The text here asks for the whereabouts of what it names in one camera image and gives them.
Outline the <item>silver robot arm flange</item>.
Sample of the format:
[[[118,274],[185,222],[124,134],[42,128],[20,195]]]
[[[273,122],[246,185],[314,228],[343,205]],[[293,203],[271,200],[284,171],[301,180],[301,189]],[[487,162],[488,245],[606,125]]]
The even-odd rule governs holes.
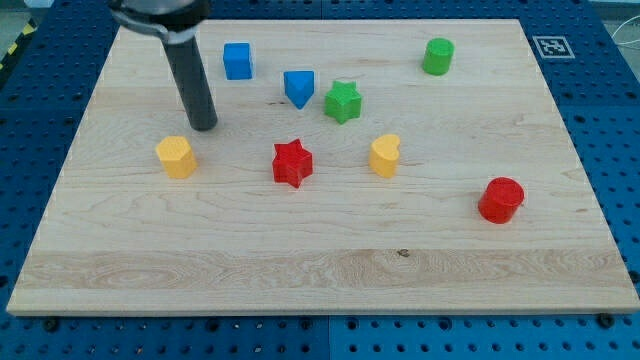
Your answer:
[[[107,6],[121,26],[169,45],[192,39],[211,13],[210,0],[108,0]]]

